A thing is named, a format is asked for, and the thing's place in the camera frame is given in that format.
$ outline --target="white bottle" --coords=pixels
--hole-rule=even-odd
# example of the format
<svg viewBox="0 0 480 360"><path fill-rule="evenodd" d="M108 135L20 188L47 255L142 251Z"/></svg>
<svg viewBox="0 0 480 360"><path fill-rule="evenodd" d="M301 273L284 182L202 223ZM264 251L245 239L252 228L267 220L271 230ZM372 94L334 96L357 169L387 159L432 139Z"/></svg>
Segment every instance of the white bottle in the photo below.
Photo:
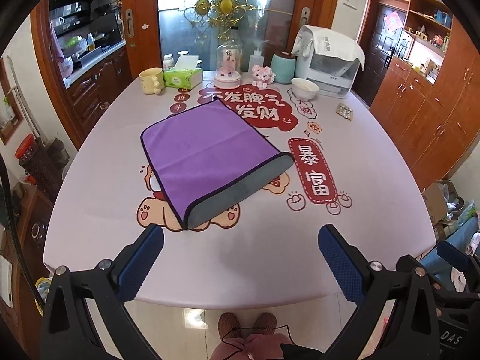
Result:
<svg viewBox="0 0 480 360"><path fill-rule="evenodd" d="M258 49L253 52L253 54L250 56L250 63L248 64L248 71L249 73L253 73L252 69L254 68L255 65L259 65L260 67L263 68L263 62L265 61L265 57L262 55L262 52L260 51L260 45L258 46Z"/></svg>
<svg viewBox="0 0 480 360"><path fill-rule="evenodd" d="M175 66L175 61L173 60L173 54L167 54L163 57L163 71L169 71L172 67Z"/></svg>
<svg viewBox="0 0 480 360"><path fill-rule="evenodd" d="M88 51L95 50L95 40L93 39L92 33L89 33L87 35L87 45L88 45Z"/></svg>

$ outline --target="person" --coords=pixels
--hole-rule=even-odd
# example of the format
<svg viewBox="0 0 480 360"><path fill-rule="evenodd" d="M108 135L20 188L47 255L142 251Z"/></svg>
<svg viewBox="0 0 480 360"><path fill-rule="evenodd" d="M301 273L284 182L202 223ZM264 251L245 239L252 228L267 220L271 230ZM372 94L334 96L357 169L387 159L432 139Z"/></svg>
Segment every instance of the person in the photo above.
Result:
<svg viewBox="0 0 480 360"><path fill-rule="evenodd" d="M264 312L255 321L252 333L243 339L237 316L232 312L225 312L218 320L218 334L220 339L225 337L224 342L215 348L210 360L283 359L280 344L292 342L284 334L275 333L276 327L277 318L270 312Z"/></svg>

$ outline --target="mug handle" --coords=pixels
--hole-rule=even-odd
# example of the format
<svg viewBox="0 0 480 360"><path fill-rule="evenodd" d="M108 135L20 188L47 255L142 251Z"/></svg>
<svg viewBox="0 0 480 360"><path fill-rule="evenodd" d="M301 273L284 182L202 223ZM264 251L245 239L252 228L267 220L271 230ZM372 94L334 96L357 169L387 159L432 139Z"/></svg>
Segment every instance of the mug handle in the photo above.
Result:
<svg viewBox="0 0 480 360"><path fill-rule="evenodd" d="M154 92L156 95L159 95L162 92L162 87L160 85L160 81L158 80L157 76L153 76L153 86L154 86Z"/></svg>

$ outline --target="brown slipper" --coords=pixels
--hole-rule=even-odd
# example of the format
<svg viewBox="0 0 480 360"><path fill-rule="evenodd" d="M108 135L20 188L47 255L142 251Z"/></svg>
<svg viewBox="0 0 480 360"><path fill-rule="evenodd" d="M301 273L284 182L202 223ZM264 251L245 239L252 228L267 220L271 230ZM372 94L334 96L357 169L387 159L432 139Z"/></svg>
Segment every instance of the brown slipper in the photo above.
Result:
<svg viewBox="0 0 480 360"><path fill-rule="evenodd" d="M277 318L270 312L264 312L257 318L253 327L253 333L272 335L277 327Z"/></svg>
<svg viewBox="0 0 480 360"><path fill-rule="evenodd" d="M240 321L233 312L224 312L218 320L218 334L220 339L240 338Z"/></svg>

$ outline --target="yellow mug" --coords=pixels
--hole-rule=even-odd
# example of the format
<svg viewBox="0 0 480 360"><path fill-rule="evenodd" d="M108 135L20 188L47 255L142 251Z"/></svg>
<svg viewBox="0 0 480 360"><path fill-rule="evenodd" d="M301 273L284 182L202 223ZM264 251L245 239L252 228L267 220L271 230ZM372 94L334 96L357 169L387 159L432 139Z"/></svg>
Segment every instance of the yellow mug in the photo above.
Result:
<svg viewBox="0 0 480 360"><path fill-rule="evenodd" d="M143 93L146 95L159 95L162 89L165 88L163 82L163 69L161 67L152 67L144 70L139 75L142 82Z"/></svg>

